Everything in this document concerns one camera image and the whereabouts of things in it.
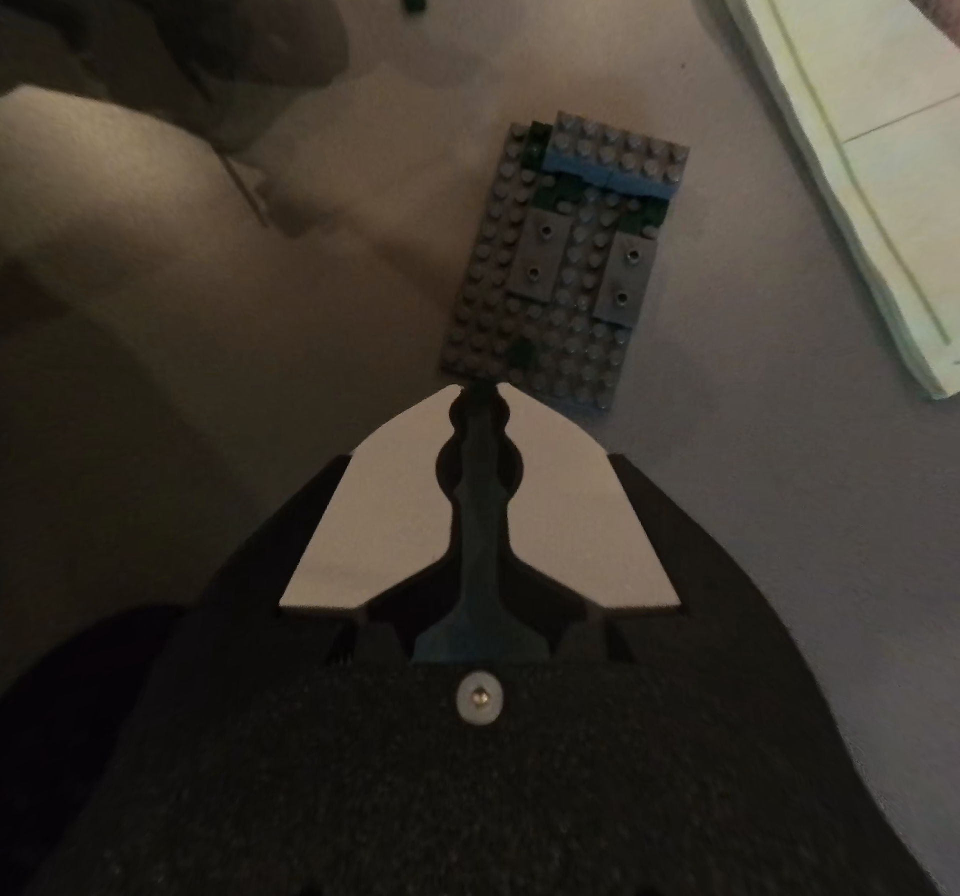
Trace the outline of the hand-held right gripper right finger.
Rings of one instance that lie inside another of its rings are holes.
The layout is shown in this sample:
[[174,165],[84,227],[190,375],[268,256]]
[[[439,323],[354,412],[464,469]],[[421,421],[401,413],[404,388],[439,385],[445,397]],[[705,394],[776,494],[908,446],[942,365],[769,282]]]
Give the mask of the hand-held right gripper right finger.
[[505,604],[678,609],[678,590],[606,449],[513,385],[495,385],[489,409]]

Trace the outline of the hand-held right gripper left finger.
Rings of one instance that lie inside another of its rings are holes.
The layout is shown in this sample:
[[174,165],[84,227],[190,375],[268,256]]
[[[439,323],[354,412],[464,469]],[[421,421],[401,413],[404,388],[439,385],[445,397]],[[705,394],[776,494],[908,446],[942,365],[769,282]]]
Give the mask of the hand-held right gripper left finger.
[[449,385],[386,422],[350,454],[282,610],[361,610],[448,552],[453,507],[438,458],[453,440]]

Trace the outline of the grey toy brick plate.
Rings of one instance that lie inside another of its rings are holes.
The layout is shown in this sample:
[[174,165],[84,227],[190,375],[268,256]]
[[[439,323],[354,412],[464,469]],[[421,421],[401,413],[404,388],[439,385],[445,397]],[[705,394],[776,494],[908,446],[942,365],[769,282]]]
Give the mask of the grey toy brick plate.
[[559,112],[513,123],[441,369],[611,409],[690,147]]

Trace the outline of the white instruction booklet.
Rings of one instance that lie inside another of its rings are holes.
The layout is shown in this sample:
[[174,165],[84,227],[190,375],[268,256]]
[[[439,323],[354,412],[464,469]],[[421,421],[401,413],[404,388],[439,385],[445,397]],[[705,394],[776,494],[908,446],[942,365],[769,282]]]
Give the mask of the white instruction booklet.
[[724,0],[906,368],[959,386],[958,0]]

